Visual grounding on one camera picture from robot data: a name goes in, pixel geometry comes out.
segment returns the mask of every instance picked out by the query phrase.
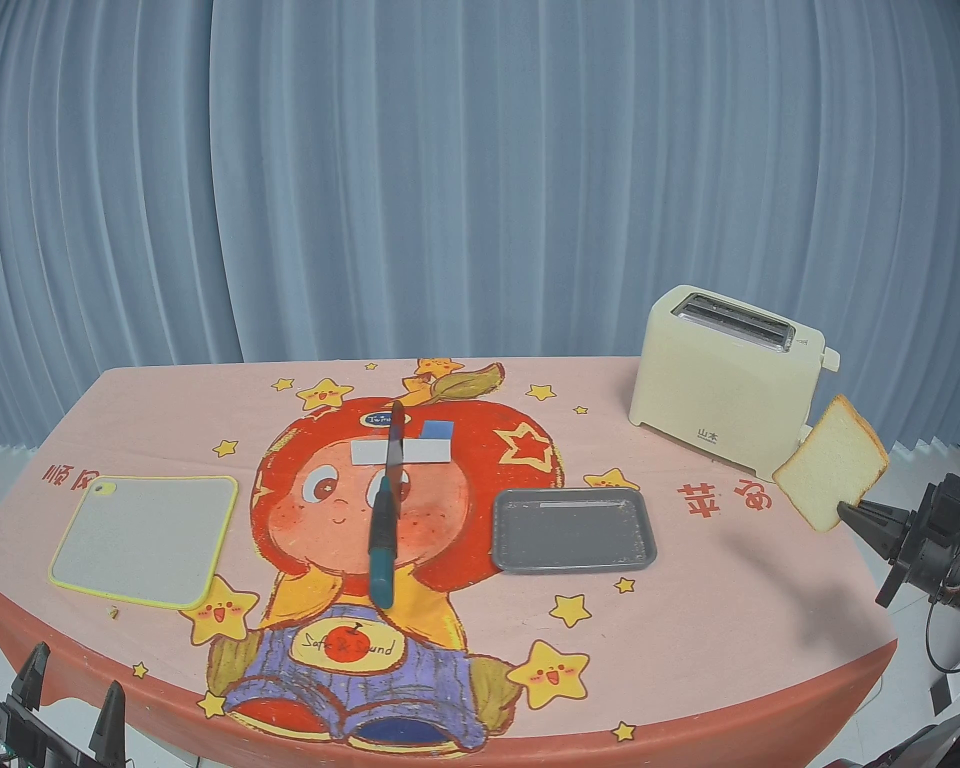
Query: knife handle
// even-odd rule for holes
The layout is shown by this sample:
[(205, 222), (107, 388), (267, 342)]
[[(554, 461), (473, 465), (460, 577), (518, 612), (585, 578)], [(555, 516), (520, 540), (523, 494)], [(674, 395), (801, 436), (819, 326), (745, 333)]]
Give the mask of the knife handle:
[(382, 611), (394, 605), (396, 500), (386, 477), (373, 500), (370, 522), (370, 598)]

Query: toaster slot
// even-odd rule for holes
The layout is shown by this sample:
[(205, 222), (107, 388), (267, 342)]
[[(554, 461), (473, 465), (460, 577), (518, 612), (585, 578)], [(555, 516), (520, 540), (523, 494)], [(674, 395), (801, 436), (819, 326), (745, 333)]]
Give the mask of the toaster slot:
[(690, 294), (673, 314), (778, 352), (790, 349), (796, 333), (790, 323), (704, 294)]

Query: gray tray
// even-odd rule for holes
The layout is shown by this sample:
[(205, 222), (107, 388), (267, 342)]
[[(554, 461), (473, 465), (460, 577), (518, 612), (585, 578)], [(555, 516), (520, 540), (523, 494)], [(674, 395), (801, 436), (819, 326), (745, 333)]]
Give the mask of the gray tray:
[(631, 488), (509, 489), (493, 502), (492, 556), (508, 573), (641, 570), (657, 545)]

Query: blue curtain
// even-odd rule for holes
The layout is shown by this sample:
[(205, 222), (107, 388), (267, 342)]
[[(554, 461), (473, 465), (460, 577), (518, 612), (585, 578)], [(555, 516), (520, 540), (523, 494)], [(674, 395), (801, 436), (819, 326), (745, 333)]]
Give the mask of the blue curtain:
[(681, 282), (960, 441), (960, 7), (0, 7), (0, 444), (116, 366), (639, 354)]

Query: toaster lever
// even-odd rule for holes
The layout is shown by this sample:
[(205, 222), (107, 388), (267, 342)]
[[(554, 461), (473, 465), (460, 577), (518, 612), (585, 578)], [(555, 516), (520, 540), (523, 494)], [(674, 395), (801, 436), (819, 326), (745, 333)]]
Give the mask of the toaster lever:
[(820, 365), (828, 371), (837, 373), (840, 370), (840, 352), (830, 347), (824, 347), (824, 360)]

